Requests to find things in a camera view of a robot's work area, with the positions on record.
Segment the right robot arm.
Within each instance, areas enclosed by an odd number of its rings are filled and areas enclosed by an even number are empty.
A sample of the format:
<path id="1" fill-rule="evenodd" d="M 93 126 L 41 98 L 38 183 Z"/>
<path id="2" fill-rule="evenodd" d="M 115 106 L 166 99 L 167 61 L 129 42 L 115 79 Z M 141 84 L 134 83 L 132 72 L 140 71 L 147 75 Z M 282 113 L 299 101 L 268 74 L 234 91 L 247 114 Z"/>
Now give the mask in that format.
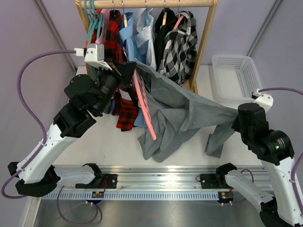
<path id="1" fill-rule="evenodd" d="M 274 193 L 256 186 L 231 163 L 216 169 L 215 183 L 237 190 L 259 212 L 265 226 L 301 227 L 303 195 L 295 184 L 294 150 L 289 137 L 269 128 L 265 109 L 257 103 L 238 107 L 232 129 L 241 134 L 242 142 L 261 160 Z"/>

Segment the pink hanger of grey shirt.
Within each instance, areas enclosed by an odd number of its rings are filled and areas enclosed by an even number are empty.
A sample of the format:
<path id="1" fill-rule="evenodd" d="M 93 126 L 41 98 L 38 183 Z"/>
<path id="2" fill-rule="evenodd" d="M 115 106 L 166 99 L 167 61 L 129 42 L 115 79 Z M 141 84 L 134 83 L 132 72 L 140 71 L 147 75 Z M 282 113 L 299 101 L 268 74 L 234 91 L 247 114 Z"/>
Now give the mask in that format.
<path id="1" fill-rule="evenodd" d="M 140 106 L 141 106 L 141 109 L 143 112 L 143 116 L 144 116 L 147 128 L 150 132 L 152 139 L 156 140 L 157 137 L 156 137 L 156 133 L 154 131 L 153 125 L 152 125 L 152 119 L 150 116 L 148 100 L 147 100 L 147 93 L 146 93 L 143 77 L 137 73 L 137 70 L 135 70 L 133 78 L 134 78 L 134 85 L 135 85 L 136 93 L 138 96 L 138 100 L 139 100 L 139 103 L 140 103 Z"/>

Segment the grey shirt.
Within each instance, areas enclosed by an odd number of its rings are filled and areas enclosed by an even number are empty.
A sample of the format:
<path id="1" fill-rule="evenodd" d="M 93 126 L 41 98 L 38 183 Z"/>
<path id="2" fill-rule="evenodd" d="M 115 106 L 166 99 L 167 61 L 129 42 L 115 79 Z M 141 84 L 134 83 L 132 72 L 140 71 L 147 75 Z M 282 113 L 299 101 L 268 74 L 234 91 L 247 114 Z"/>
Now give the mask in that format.
<path id="1" fill-rule="evenodd" d="M 215 130 L 207 139 L 205 153 L 220 158 L 224 143 L 234 134 L 232 124 L 237 111 L 177 85 L 139 61 L 136 69 L 144 80 L 156 135 L 153 140 L 147 131 L 138 138 L 143 158 L 163 162 L 201 128 L 209 126 L 215 126 Z"/>

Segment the pink hanger of plaid shirt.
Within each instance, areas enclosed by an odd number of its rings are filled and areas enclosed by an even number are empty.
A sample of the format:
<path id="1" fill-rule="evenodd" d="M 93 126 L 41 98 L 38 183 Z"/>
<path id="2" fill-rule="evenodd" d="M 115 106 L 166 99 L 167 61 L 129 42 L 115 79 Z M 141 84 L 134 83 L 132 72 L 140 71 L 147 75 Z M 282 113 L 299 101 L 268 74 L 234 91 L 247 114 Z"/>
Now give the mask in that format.
<path id="1" fill-rule="evenodd" d="M 178 29 L 178 27 L 179 27 L 179 25 L 180 25 L 180 23 L 182 22 L 183 19 L 184 19 L 184 15 L 181 14 L 181 13 L 179 13 L 178 14 L 178 19 L 177 19 L 177 21 L 176 21 L 176 23 L 175 23 L 175 25 L 173 27 L 173 30 Z"/>

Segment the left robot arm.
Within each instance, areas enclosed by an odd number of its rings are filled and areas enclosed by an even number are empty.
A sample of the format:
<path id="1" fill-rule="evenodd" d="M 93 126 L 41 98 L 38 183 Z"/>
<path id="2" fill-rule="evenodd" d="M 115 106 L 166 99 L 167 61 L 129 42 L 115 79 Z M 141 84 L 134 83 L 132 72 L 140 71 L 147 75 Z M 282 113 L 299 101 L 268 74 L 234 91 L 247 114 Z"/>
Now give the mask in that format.
<path id="1" fill-rule="evenodd" d="M 98 69 L 98 83 L 87 74 L 72 78 L 64 90 L 69 102 L 56 114 L 49 130 L 43 131 L 42 140 L 23 161 L 9 163 L 10 175 L 19 179 L 15 184 L 18 198 L 43 197 L 68 185 L 77 189 L 105 187 L 104 175 L 95 163 L 67 168 L 53 165 L 97 122 L 95 118 L 103 116 L 117 88 L 131 84 L 136 62 L 106 59 L 105 63 L 109 68 Z"/>

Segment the black white plaid shirt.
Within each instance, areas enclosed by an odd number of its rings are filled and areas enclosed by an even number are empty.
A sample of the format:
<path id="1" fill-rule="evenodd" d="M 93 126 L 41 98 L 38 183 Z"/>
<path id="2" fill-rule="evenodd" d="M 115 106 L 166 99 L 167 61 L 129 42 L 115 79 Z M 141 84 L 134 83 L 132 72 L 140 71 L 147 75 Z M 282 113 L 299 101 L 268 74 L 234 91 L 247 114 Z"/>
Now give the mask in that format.
<path id="1" fill-rule="evenodd" d="M 179 13 L 184 15 L 184 19 L 178 29 L 172 29 L 165 36 L 164 53 L 157 71 L 182 86 L 193 74 L 196 63 L 197 30 L 191 11 Z"/>

